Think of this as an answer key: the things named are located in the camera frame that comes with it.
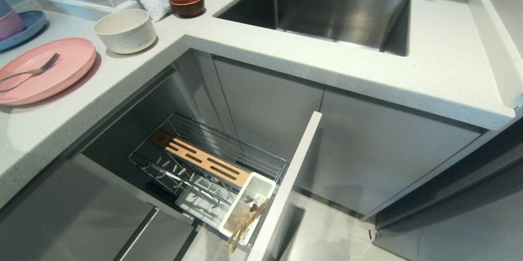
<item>gray cabinet door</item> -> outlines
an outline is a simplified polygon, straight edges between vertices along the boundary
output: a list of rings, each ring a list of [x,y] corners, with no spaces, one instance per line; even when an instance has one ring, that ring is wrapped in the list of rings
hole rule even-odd
[[[67,162],[0,214],[0,259],[112,260],[151,207]]]
[[[290,162],[325,86],[227,58],[215,65],[238,138]]]
[[[470,125],[328,87],[318,154],[299,185],[363,215],[480,135]]]
[[[159,211],[123,261],[173,261],[192,232],[192,226]]]

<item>blue plate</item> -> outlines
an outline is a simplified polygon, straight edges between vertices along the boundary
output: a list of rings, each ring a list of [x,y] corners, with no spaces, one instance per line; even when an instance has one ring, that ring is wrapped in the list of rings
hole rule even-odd
[[[45,14],[42,11],[29,11],[18,14],[26,28],[19,34],[11,36],[10,38],[0,41],[0,51],[14,47],[38,33],[45,25]]]

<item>white plastic bowl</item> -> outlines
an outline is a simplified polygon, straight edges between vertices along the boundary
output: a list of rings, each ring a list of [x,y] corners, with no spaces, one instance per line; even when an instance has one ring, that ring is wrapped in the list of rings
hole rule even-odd
[[[100,19],[94,27],[97,36],[111,51],[131,54],[150,47],[156,31],[144,10],[124,10]]]

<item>wire basket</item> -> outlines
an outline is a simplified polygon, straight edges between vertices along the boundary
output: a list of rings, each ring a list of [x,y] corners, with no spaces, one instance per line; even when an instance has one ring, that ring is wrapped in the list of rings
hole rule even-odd
[[[286,168],[283,158],[182,114],[169,115],[152,134],[158,130],[278,184]],[[215,228],[241,189],[147,139],[129,154],[129,160],[175,196],[178,206]]]

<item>pink bowl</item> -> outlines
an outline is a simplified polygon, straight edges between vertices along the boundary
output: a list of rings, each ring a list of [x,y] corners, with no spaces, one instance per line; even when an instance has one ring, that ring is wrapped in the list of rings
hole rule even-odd
[[[0,18],[0,41],[19,34],[24,28],[24,21],[22,21],[15,10],[11,10],[7,15]]]
[[[51,97],[82,78],[96,58],[95,46],[88,39],[56,40],[35,47],[9,62],[0,69],[0,79],[40,68],[54,53],[60,57],[41,75],[23,74],[1,82],[0,104],[24,105]]]

